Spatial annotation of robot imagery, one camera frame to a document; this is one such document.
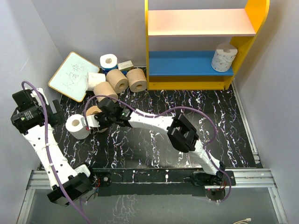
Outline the brown roll front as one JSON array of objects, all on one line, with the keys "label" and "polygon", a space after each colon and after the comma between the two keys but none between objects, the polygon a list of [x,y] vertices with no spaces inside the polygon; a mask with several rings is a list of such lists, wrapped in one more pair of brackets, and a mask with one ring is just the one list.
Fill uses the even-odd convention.
[{"label": "brown roll front", "polygon": [[[87,109],[87,111],[86,111],[86,116],[94,115],[94,114],[101,113],[101,112],[102,112],[102,110],[99,109],[97,105],[94,105],[94,106],[91,106],[90,108]],[[103,132],[105,132],[106,130],[107,130],[107,128],[103,128],[103,129],[98,128],[97,131],[98,131],[99,133],[103,133]]]}]

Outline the white dotted paper roll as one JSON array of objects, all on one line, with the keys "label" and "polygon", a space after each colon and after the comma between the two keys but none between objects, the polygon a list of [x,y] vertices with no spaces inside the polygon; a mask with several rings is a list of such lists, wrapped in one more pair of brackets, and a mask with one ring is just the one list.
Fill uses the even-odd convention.
[{"label": "white dotted paper roll", "polygon": [[217,72],[228,71],[237,53],[237,48],[229,43],[222,43],[218,45],[212,58],[212,68]]}]

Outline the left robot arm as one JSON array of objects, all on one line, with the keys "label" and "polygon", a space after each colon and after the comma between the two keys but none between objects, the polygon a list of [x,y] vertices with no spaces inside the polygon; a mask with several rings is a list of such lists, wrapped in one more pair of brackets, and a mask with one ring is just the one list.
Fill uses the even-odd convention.
[{"label": "left robot arm", "polygon": [[96,174],[85,163],[73,169],[63,156],[53,135],[53,128],[65,122],[57,100],[52,111],[41,88],[25,89],[12,95],[17,104],[11,116],[14,127],[31,144],[43,165],[52,191],[48,199],[55,204],[68,206],[93,189]]}]

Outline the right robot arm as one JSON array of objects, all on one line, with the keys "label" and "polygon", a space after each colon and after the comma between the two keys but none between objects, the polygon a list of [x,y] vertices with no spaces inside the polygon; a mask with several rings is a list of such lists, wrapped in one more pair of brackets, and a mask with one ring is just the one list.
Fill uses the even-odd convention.
[{"label": "right robot arm", "polygon": [[204,173],[198,181],[202,185],[219,185],[225,180],[225,165],[211,156],[202,144],[197,129],[182,113],[175,116],[166,114],[180,109],[171,108],[161,114],[155,115],[134,109],[122,101],[113,102],[104,98],[98,103],[99,113],[92,116],[96,127],[104,129],[113,124],[122,127],[143,128],[167,135],[172,146],[182,153],[194,153],[199,160]]}]

